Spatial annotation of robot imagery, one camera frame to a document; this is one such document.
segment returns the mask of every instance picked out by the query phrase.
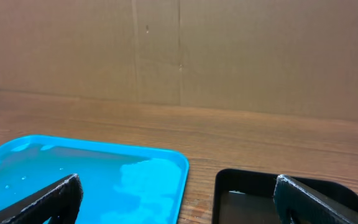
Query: cardboard wall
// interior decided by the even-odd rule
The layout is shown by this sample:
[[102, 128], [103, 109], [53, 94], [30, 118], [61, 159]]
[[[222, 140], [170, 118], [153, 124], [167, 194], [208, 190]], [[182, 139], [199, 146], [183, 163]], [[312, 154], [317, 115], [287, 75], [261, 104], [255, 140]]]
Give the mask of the cardboard wall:
[[358, 1], [0, 0], [0, 90], [358, 120]]

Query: table surface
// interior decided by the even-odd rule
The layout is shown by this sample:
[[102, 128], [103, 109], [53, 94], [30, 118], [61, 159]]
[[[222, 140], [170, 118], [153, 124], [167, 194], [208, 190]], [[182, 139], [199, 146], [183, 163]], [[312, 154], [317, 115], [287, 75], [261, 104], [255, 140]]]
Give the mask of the table surface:
[[325, 179], [358, 194], [358, 122], [0, 91], [0, 145], [28, 134], [173, 149], [190, 172], [179, 223], [211, 223], [225, 168]]

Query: black tray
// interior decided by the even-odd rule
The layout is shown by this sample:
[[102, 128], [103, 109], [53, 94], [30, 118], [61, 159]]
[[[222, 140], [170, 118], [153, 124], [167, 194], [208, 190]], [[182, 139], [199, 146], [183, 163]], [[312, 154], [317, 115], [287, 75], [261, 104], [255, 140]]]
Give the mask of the black tray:
[[[215, 180], [212, 224], [280, 224], [273, 202], [277, 174], [224, 169]], [[335, 182], [294, 177], [297, 181], [358, 212], [358, 195]]]

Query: cardboard box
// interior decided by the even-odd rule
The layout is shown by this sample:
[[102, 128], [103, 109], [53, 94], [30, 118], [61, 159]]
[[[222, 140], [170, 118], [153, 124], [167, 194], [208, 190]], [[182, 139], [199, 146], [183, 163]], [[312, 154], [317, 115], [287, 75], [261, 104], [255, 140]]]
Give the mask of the cardboard box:
[[358, 1], [0, 0], [0, 90], [358, 120]]

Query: plastic tray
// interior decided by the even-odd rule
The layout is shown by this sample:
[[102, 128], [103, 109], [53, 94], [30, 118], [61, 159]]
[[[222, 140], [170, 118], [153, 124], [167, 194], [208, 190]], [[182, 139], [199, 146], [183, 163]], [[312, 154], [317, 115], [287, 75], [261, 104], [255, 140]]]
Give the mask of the plastic tray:
[[175, 151], [25, 136], [0, 146], [0, 210], [77, 173], [76, 223], [176, 223], [188, 169]]
[[[276, 178], [277, 174], [247, 170], [224, 169], [218, 172], [212, 224], [280, 224], [273, 202]], [[358, 212], [358, 196], [347, 187], [325, 180], [294, 179]]]

